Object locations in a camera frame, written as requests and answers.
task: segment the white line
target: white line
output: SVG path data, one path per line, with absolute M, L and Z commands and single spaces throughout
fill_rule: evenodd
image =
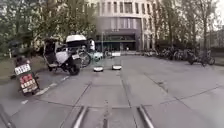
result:
M 24 105 L 24 104 L 26 104 L 28 101 L 29 101 L 29 100 L 24 100 L 24 101 L 21 102 L 21 104 Z
M 63 79 L 61 79 L 61 81 L 65 81 L 69 78 L 69 76 L 64 77 Z
M 49 85 L 50 87 L 55 87 L 55 86 L 57 86 L 57 84 L 56 83 L 52 83 L 51 85 Z
M 36 93 L 36 96 L 39 96 L 39 95 L 43 95 L 45 92 L 47 92 L 48 90 L 50 89 L 50 87 L 47 87 L 41 91 L 39 91 L 38 93 Z

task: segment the person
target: person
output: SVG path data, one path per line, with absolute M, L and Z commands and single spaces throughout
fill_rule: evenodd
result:
M 90 51 L 91 52 L 95 51 L 95 42 L 92 39 L 90 40 Z

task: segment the paved plaza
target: paved plaza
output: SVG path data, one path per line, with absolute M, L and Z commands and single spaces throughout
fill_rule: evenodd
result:
M 72 77 L 41 72 L 42 91 L 35 96 L 24 97 L 12 81 L 0 86 L 0 103 L 16 128 L 71 128 L 81 106 L 89 107 L 82 128 L 101 128 L 104 118 L 109 128 L 144 128 L 136 110 L 141 105 L 156 128 L 224 127 L 224 67 L 121 60 L 121 71 L 112 71 L 113 59 L 107 59 L 99 73 L 91 66 Z

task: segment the street lamp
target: street lamp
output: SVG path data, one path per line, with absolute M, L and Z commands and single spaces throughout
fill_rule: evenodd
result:
M 102 47 L 102 53 L 103 53 L 103 37 L 104 37 L 104 32 L 102 31 L 102 33 L 101 33 L 101 47 Z

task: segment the pole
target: pole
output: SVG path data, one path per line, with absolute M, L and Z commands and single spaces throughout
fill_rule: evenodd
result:
M 12 58 L 12 50 L 9 49 L 9 58 L 11 59 Z
M 101 33 L 101 47 L 102 47 L 102 53 L 103 53 L 103 55 L 104 55 L 104 49 L 103 49 L 103 47 L 104 47 L 104 46 L 103 46 L 103 36 L 104 36 L 104 35 L 103 35 L 103 34 L 104 34 L 104 32 Z

